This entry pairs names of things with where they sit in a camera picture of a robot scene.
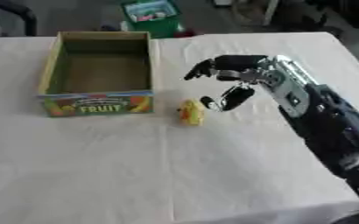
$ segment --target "white table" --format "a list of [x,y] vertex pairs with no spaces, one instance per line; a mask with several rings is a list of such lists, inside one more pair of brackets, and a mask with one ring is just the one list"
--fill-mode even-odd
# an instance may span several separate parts
[[196,62],[224,53],[290,56],[359,109],[359,63],[332,36],[153,40],[154,114],[64,119],[46,118],[34,98],[52,42],[0,38],[0,224],[216,221],[359,205],[262,89],[237,110],[208,112],[199,128],[180,126],[175,112],[188,97],[227,87],[182,80]]

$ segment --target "fruit box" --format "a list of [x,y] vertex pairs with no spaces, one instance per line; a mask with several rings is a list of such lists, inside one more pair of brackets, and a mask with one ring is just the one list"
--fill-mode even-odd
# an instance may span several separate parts
[[49,116],[152,112],[148,32],[60,32],[39,83]]

